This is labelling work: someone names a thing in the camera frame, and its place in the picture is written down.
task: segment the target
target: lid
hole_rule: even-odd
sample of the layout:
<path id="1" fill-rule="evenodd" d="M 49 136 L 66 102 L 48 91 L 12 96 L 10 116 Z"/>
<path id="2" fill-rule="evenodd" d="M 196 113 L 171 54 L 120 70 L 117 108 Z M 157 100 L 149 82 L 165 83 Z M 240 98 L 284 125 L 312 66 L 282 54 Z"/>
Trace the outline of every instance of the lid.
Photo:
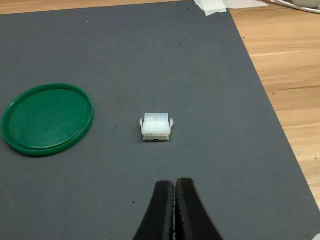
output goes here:
<path id="1" fill-rule="evenodd" d="M 93 119 L 93 104 L 83 90 L 55 83 L 33 88 L 14 100 L 3 114 L 1 132 L 18 152 L 45 156 L 77 143 Z"/>

